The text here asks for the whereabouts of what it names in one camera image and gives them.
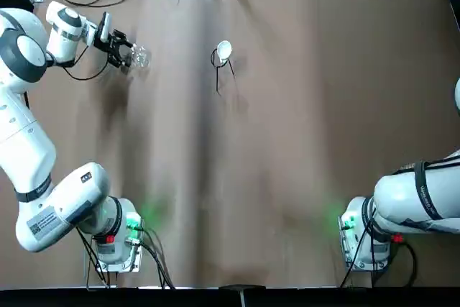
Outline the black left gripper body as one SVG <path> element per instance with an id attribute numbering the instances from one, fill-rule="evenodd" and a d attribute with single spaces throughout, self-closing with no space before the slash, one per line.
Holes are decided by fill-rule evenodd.
<path id="1" fill-rule="evenodd" d="M 107 32 L 107 37 L 105 39 L 103 38 L 103 33 L 102 29 L 97 29 L 93 46 L 100 51 L 107 53 L 110 58 L 120 58 L 120 31 L 114 29 L 112 32 Z"/>

